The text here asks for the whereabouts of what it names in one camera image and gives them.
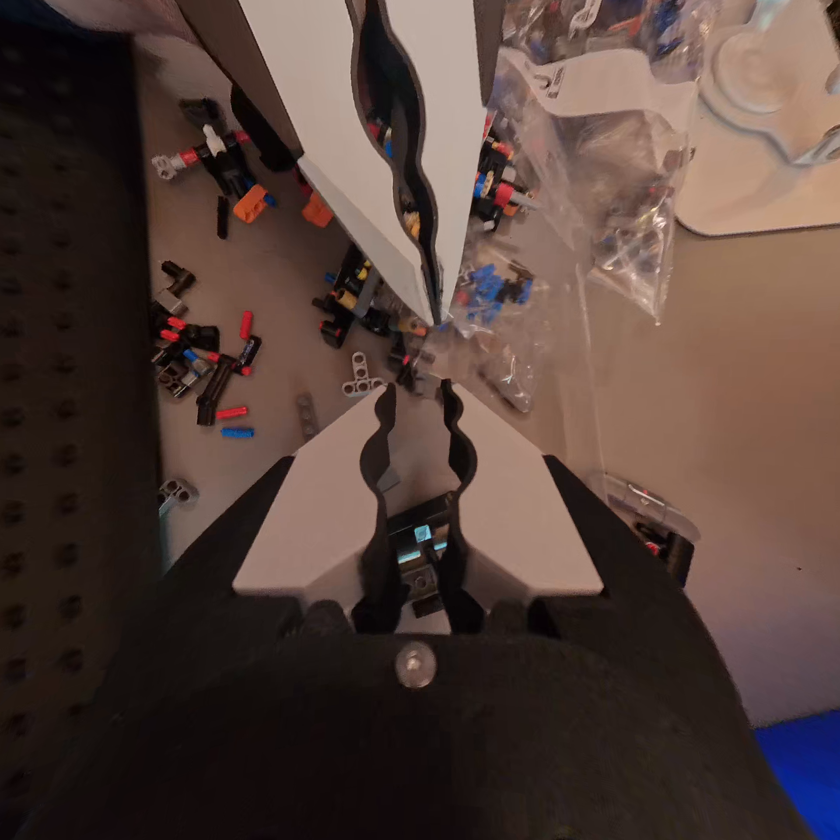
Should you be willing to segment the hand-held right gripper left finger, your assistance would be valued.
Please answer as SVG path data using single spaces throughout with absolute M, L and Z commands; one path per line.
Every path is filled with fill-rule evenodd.
M 396 630 L 406 585 L 379 487 L 395 420 L 394 384 L 377 386 L 292 456 L 234 578 L 237 594 L 336 602 L 360 632 Z

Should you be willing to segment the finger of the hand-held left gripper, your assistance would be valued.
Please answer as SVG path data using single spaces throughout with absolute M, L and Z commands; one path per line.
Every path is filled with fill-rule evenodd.
M 448 315 L 466 243 L 487 107 L 481 88 L 476 4 L 384 1 L 379 15 L 407 75 L 403 174 L 419 215 L 429 318 Z
M 353 4 L 240 6 L 297 134 L 303 174 L 394 292 L 432 322 L 424 257 L 397 213 L 394 167 L 375 144 L 361 109 L 361 24 Z

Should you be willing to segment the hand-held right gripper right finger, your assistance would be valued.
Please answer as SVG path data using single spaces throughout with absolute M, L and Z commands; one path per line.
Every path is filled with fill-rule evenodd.
M 452 634 L 477 634 L 500 603 L 603 591 L 542 451 L 462 385 L 441 385 L 448 504 L 438 594 Z

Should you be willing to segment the black glossy lego piece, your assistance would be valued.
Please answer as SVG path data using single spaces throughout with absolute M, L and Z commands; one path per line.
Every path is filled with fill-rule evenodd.
M 411 618 L 423 619 L 444 610 L 438 591 L 438 565 L 448 546 L 453 495 L 448 491 L 388 519 L 388 538 L 407 588 L 405 605 Z

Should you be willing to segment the grey lego connector assembly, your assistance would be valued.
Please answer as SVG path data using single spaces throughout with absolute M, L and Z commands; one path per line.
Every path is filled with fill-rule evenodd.
M 603 475 L 606 499 L 643 545 L 684 589 L 700 531 L 687 515 L 638 483 Z

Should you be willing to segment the clear bag of pieces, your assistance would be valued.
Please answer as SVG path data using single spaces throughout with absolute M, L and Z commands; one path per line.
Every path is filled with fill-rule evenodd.
M 578 272 L 656 322 L 702 37 L 691 2 L 503 2 L 491 105 Z

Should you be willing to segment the small clear bag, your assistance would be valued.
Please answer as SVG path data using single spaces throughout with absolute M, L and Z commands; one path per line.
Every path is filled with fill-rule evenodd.
M 413 363 L 415 391 L 444 380 L 488 386 L 510 409 L 534 408 L 552 340 L 549 285 L 511 249 L 465 257 L 448 315 L 428 331 Z

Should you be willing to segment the dark grey curved lego panel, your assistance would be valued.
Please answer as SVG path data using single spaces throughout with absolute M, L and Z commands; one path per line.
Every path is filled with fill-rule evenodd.
M 219 137 L 228 131 L 224 112 L 214 99 L 181 99 L 178 107 L 185 119 L 201 133 L 204 133 L 206 126 Z

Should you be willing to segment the black lego joint assembly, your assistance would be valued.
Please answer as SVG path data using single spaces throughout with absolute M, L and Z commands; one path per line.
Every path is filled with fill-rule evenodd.
M 206 126 L 203 141 L 172 155 L 157 154 L 151 158 L 156 174 L 165 181 L 174 180 L 182 172 L 201 165 L 215 180 L 221 193 L 238 201 L 256 183 L 243 151 L 249 142 L 247 132 L 233 130 L 227 125 L 222 137 Z

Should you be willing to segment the dark grey two-hole lego connector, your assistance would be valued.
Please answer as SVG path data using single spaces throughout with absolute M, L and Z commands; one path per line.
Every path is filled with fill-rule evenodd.
M 166 517 L 178 508 L 195 504 L 200 497 L 197 489 L 184 479 L 168 479 L 157 493 L 159 518 Z

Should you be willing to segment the light grey T-shaped lego beam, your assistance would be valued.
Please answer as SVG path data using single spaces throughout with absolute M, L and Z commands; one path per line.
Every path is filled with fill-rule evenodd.
M 341 385 L 344 396 L 348 398 L 363 397 L 385 385 L 385 381 L 381 377 L 371 374 L 368 360 L 363 351 L 359 350 L 352 353 L 351 368 L 353 378 Z

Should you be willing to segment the black lego assembly yellow studs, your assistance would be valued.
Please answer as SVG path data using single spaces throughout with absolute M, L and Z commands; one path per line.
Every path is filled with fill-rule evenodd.
M 354 326 L 389 340 L 399 334 L 420 340 L 431 331 L 355 244 L 349 245 L 339 270 L 325 280 L 327 293 L 311 303 L 322 314 L 319 332 L 329 347 L 340 350 Z

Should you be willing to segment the person's left hand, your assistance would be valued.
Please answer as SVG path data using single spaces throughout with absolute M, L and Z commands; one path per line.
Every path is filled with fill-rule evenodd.
M 46 4 L 83 28 L 175 37 L 197 44 L 175 1 L 46 1 Z

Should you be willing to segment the wooden and white book stand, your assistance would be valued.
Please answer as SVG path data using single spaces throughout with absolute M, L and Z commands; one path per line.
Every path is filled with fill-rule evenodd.
M 829 2 L 723 2 L 705 48 L 676 216 L 706 237 L 838 225 Z

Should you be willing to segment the blue plastic bin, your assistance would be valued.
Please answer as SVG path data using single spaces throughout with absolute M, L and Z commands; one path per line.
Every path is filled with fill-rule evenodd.
M 839 710 L 754 730 L 764 758 L 817 838 L 839 838 Z

